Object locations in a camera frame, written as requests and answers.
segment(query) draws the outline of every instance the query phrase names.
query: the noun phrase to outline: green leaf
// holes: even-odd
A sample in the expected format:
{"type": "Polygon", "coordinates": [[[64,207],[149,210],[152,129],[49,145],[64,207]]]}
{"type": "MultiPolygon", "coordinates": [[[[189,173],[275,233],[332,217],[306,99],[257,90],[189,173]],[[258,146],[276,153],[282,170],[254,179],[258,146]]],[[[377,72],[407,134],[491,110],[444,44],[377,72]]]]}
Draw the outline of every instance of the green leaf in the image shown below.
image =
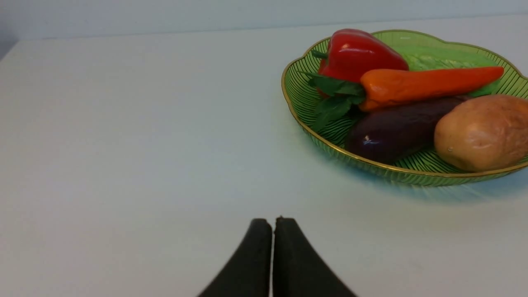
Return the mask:
{"type": "Polygon", "coordinates": [[[312,126],[314,132],[323,129],[330,121],[344,116],[352,106],[351,100],[346,97],[330,97],[319,103],[316,107],[317,118],[312,126]]]}
{"type": "Polygon", "coordinates": [[[312,50],[312,56],[318,59],[328,59],[327,53],[321,53],[320,51],[317,51],[317,50],[312,50]]]}
{"type": "Polygon", "coordinates": [[[335,94],[364,96],[365,94],[365,89],[359,83],[335,79],[317,73],[303,71],[299,72],[311,77],[313,79],[313,84],[315,85],[315,87],[318,87],[323,93],[329,96],[334,96],[335,94]]]}
{"type": "Polygon", "coordinates": [[[359,83],[345,81],[340,88],[336,90],[338,94],[365,96],[365,88],[359,83]]]}
{"type": "Polygon", "coordinates": [[[315,88],[316,85],[315,85],[315,78],[310,78],[308,80],[308,85],[311,86],[312,88],[315,88]]]}
{"type": "Polygon", "coordinates": [[[365,97],[360,97],[360,96],[350,96],[348,99],[350,100],[350,102],[351,102],[353,105],[359,105],[359,104],[361,104],[363,101],[365,101],[365,97]]]}
{"type": "MultiPolygon", "coordinates": [[[[411,71],[497,66],[495,61],[486,56],[460,50],[413,45],[392,48],[405,59],[411,71]]],[[[473,97],[492,94],[498,84],[499,80],[496,80],[469,94],[473,97]]]]}

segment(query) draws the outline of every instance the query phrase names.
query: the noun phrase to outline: white wall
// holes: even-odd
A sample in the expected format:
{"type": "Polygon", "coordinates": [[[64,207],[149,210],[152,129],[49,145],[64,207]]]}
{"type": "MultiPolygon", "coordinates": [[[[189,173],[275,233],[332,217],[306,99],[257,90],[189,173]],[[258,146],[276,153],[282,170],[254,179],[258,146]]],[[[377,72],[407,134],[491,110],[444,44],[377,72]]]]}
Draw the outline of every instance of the white wall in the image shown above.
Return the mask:
{"type": "Polygon", "coordinates": [[[0,0],[0,42],[528,13],[528,0],[0,0]]]}

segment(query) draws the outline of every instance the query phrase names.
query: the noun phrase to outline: ribbed bowl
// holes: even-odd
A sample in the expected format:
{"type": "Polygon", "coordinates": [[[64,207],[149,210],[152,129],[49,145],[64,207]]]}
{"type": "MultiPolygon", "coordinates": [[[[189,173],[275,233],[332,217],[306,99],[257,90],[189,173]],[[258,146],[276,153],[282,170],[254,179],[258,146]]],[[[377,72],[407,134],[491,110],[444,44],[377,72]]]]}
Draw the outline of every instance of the ribbed bowl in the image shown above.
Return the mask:
{"type": "MultiPolygon", "coordinates": [[[[528,97],[528,79],[522,76],[509,61],[492,51],[475,45],[443,41],[416,31],[387,30],[374,32],[373,35],[391,47],[410,45],[483,55],[504,67],[505,70],[493,94],[508,94],[525,99],[528,97]]],[[[313,57],[310,51],[316,49],[326,52],[329,40],[330,38],[326,38],[317,42],[301,58],[292,61],[285,68],[281,79],[282,91],[291,114],[324,152],[380,177],[423,186],[456,185],[496,179],[528,166],[527,156],[517,165],[509,168],[465,173],[441,160],[434,148],[423,150],[391,165],[374,162],[344,150],[345,135],[355,122],[355,119],[349,117],[336,120],[321,130],[319,134],[315,133],[309,127],[315,121],[315,107],[322,99],[315,88],[308,85],[308,77],[298,71],[317,72],[320,60],[313,57]]]]}

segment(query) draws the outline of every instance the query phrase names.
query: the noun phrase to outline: gold rim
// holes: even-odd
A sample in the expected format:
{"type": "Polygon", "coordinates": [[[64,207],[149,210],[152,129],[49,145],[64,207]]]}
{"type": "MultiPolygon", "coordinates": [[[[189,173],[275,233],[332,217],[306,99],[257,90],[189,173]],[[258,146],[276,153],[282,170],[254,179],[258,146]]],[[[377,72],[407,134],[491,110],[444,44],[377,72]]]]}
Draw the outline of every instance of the gold rim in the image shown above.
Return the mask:
{"type": "MultiPolygon", "coordinates": [[[[409,32],[409,33],[414,33],[414,34],[420,34],[420,35],[424,35],[424,36],[427,36],[429,38],[432,38],[432,39],[436,39],[442,43],[445,43],[445,44],[459,44],[459,45],[465,45],[465,46],[469,46],[469,47],[473,47],[473,48],[476,48],[476,49],[480,49],[480,50],[484,50],[484,51],[487,51],[491,54],[494,54],[495,56],[501,58],[504,62],[508,63],[512,69],[517,72],[517,74],[521,77],[521,78],[524,78],[526,80],[528,80],[527,77],[525,77],[524,75],[521,74],[521,72],[519,71],[519,69],[517,67],[515,67],[511,62],[509,62],[507,59],[505,59],[503,56],[495,53],[495,52],[492,52],[488,49],[485,49],[485,48],[482,48],[482,47],[479,47],[477,45],[473,45],[473,44],[468,44],[468,43],[461,43],[461,42],[448,42],[448,41],[445,41],[445,40],[442,40],[438,37],[435,37],[435,36],[432,36],[432,35],[429,35],[429,34],[426,34],[426,33],[422,33],[422,32],[418,32],[418,31],[413,31],[413,30],[398,30],[398,29],[393,29],[393,30],[383,30],[383,31],[376,31],[374,33],[372,33],[373,35],[374,34],[380,34],[380,33],[387,33],[387,32],[409,32]]],[[[363,163],[367,163],[367,164],[370,164],[370,165],[373,165],[373,166],[376,166],[376,167],[379,167],[379,168],[384,168],[384,169],[387,169],[387,170],[391,170],[391,171],[395,171],[395,172],[401,172],[401,173],[407,173],[407,174],[415,174],[415,175],[424,175],[424,176],[429,176],[429,177],[442,177],[442,178],[476,178],[476,177],[485,177],[485,176],[488,176],[488,175],[495,175],[495,174],[501,174],[501,173],[511,173],[511,172],[514,172],[514,171],[517,171],[517,170],[520,170],[522,168],[525,168],[528,166],[528,162],[524,162],[522,164],[518,164],[518,165],[515,165],[515,166],[511,166],[511,167],[507,167],[507,168],[504,168],[504,169],[498,169],[498,170],[490,170],[490,171],[483,171],[483,172],[475,172],[475,173],[436,173],[436,172],[425,172],[425,171],[418,171],[418,170],[410,170],[410,169],[405,169],[405,168],[400,168],[400,167],[396,167],[396,166],[392,166],[392,165],[387,165],[387,164],[383,164],[383,163],[379,163],[379,162],[374,162],[372,160],[369,160],[369,159],[366,159],[366,158],[363,158],[361,156],[358,156],[358,155],[355,155],[355,154],[352,154],[350,153],[349,151],[346,151],[340,147],[338,147],[337,145],[329,142],[328,140],[322,138],[319,134],[315,133],[310,127],[308,127],[305,123],[303,123],[303,121],[301,121],[299,119],[299,116],[297,115],[297,113],[295,112],[294,110],[294,107],[291,103],[291,100],[288,96],[288,94],[286,93],[286,86],[285,86],[285,78],[286,78],[286,72],[288,71],[288,69],[297,61],[299,60],[302,60],[304,59],[309,53],[310,51],[315,47],[317,46],[318,44],[320,44],[321,42],[325,41],[325,40],[328,40],[330,39],[330,37],[327,37],[327,38],[323,38],[321,40],[319,40],[318,42],[314,43],[304,54],[302,57],[300,58],[297,58],[295,60],[293,60],[292,62],[290,62],[286,68],[284,69],[284,71],[282,72],[282,77],[281,77],[281,86],[282,86],[282,94],[284,95],[284,98],[286,99],[286,102],[288,103],[288,108],[290,109],[290,112],[291,114],[293,115],[294,119],[297,121],[297,123],[299,125],[301,125],[302,128],[304,128],[306,131],[308,131],[308,133],[310,135],[312,135],[313,137],[317,138],[318,140],[322,141],[324,144],[328,145],[329,147],[331,147],[332,149],[338,151],[339,153],[341,154],[344,154],[348,157],[351,157],[355,160],[358,160],[358,161],[361,161],[363,163]]]]}

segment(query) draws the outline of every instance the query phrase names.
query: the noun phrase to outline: red bell pepper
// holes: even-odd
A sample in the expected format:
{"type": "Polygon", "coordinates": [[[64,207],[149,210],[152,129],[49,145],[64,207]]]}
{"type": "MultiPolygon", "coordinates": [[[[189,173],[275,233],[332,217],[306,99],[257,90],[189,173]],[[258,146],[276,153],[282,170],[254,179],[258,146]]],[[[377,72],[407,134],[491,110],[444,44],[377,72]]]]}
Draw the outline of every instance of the red bell pepper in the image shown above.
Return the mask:
{"type": "Polygon", "coordinates": [[[340,80],[360,82],[363,74],[373,69],[409,70],[395,50],[374,35],[357,29],[336,31],[326,54],[312,53],[322,59],[318,74],[340,80]]]}

